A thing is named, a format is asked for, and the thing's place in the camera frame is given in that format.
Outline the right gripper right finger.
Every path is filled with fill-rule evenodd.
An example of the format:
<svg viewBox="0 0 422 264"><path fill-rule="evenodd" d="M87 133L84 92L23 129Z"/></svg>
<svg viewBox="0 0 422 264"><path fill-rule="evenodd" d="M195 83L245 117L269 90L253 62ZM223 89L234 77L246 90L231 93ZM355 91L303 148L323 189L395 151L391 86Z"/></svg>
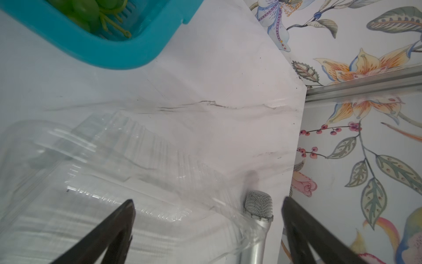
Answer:
<svg viewBox="0 0 422 264"><path fill-rule="evenodd" d="M311 249L314 249L326 264L365 263L293 198L284 199L281 213L294 264L315 264Z"/></svg>

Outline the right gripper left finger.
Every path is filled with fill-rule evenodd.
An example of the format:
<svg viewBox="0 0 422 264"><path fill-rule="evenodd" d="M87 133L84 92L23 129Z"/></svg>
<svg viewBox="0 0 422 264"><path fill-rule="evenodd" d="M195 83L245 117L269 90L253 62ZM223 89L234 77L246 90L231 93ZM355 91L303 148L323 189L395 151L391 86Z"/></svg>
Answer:
<svg viewBox="0 0 422 264"><path fill-rule="evenodd" d="M136 217L132 199L126 200L89 234L53 261L54 264L123 264L132 241Z"/></svg>

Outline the clear clamshell container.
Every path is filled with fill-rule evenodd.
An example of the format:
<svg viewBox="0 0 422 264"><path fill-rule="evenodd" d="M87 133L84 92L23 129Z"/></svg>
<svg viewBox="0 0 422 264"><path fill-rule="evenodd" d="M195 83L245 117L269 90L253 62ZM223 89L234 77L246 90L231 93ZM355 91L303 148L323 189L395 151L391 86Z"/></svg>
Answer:
<svg viewBox="0 0 422 264"><path fill-rule="evenodd" d="M129 264L214 264L258 234L221 173L120 113L1 134L1 263L48 264L126 200Z"/></svg>

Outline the teal plastic mesh basket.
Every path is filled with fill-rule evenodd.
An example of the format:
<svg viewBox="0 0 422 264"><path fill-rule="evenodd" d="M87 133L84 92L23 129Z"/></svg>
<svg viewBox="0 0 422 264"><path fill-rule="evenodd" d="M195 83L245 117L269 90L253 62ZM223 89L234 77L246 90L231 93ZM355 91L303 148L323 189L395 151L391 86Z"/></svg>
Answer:
<svg viewBox="0 0 422 264"><path fill-rule="evenodd" d="M64 1L1 1L1 10L67 53L93 66L127 70L155 59L202 1L119 1L99 8L87 28Z"/></svg>

